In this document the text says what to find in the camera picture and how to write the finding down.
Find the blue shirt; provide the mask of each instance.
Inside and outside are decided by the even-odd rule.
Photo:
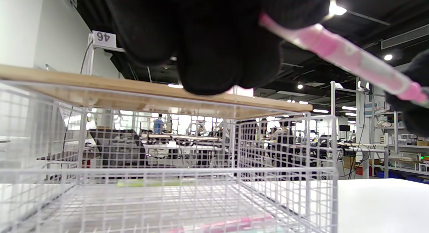
[[[155,133],[162,133],[162,126],[164,125],[164,122],[161,119],[157,119],[154,121],[154,132]]]

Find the white wall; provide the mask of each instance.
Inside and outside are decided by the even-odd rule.
[[[0,64],[32,67],[42,0],[0,0]]]
[[[89,33],[77,11],[63,0],[0,0],[0,64],[30,68],[48,64],[57,71],[79,73]],[[101,49],[95,50],[93,74],[119,75]],[[46,140],[52,131],[45,122],[52,107],[16,92],[0,84],[0,139],[10,140],[0,144],[0,168],[40,167],[44,162],[35,159],[47,154]],[[60,117],[56,124],[64,127]]]
[[[34,65],[80,73],[90,30],[64,0],[43,0]],[[96,49],[93,74],[118,78],[119,72],[102,49]]]

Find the wire mesh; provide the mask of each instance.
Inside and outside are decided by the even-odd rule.
[[[183,123],[6,85],[0,112],[2,233],[336,232],[335,130],[309,125],[334,118]]]
[[[2,209],[8,214],[2,221],[10,228],[2,230],[330,232],[333,217],[332,181],[312,178],[308,178],[308,183],[293,181],[300,172],[287,168],[52,169],[52,172],[62,175],[56,184],[40,181],[25,186],[3,186]],[[288,180],[283,181],[282,172],[288,173]],[[29,173],[43,172],[16,171],[14,175]],[[260,173],[265,173],[264,181],[259,181]],[[328,169],[323,169],[323,173],[334,176]],[[234,174],[246,176],[237,180]],[[71,175],[79,183],[67,181]],[[6,191],[20,193],[7,196]]]

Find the monitor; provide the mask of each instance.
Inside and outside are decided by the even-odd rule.
[[[350,126],[349,125],[339,125],[340,132],[349,132]]]
[[[102,154],[104,167],[125,166],[126,161],[133,161],[140,166],[145,164],[144,145],[134,130],[90,129],[89,133]]]

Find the number 46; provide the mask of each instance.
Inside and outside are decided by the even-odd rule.
[[[108,34],[106,34],[106,33],[101,33],[101,32],[98,32],[97,33],[97,39],[98,39],[98,41],[104,41],[104,42],[107,42],[107,41],[109,41],[109,39],[110,39],[110,35],[108,35]]]

